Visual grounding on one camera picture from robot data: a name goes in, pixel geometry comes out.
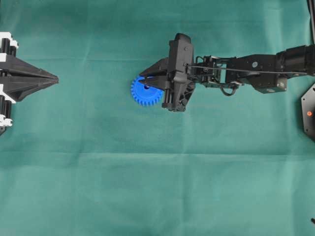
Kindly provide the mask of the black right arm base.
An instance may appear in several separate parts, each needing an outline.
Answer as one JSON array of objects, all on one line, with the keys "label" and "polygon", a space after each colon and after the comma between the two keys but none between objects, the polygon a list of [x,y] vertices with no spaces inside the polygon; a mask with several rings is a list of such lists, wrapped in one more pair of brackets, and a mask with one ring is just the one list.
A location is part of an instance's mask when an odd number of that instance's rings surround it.
[{"label": "black right arm base", "polygon": [[304,133],[315,141],[315,85],[313,84],[301,97]]}]

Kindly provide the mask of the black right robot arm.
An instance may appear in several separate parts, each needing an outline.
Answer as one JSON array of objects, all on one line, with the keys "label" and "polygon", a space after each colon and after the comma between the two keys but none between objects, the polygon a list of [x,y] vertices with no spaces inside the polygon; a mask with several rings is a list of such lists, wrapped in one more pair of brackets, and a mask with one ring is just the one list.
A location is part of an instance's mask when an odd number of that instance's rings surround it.
[{"label": "black right robot arm", "polygon": [[195,57],[191,38],[176,34],[169,42],[169,55],[140,73],[140,83],[164,92],[162,107],[183,112],[196,84],[220,89],[232,96],[243,85],[260,93],[283,92],[287,81],[299,76],[314,76],[315,46],[299,46],[275,55],[244,57]]}]

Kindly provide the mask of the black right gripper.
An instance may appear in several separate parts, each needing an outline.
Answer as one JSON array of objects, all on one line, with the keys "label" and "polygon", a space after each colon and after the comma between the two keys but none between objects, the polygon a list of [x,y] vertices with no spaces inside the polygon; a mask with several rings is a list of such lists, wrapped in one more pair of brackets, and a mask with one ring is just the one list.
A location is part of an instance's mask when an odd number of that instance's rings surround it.
[{"label": "black right gripper", "polygon": [[157,89],[166,89],[163,108],[172,112],[184,112],[195,89],[189,79],[189,65],[193,63],[194,48],[191,38],[177,33],[169,41],[169,57],[163,58],[142,71],[139,76],[146,77],[143,84]]}]

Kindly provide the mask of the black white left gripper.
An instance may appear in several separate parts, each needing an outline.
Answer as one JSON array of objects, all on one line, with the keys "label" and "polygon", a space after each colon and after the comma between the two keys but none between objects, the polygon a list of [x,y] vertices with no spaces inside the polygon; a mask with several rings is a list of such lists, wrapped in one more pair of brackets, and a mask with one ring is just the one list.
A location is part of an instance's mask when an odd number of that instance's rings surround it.
[{"label": "black white left gripper", "polygon": [[[37,68],[16,56],[19,44],[10,32],[0,33],[0,133],[11,127],[12,104],[26,96],[59,83],[59,78]],[[4,76],[18,75],[43,79],[3,79]]]}]

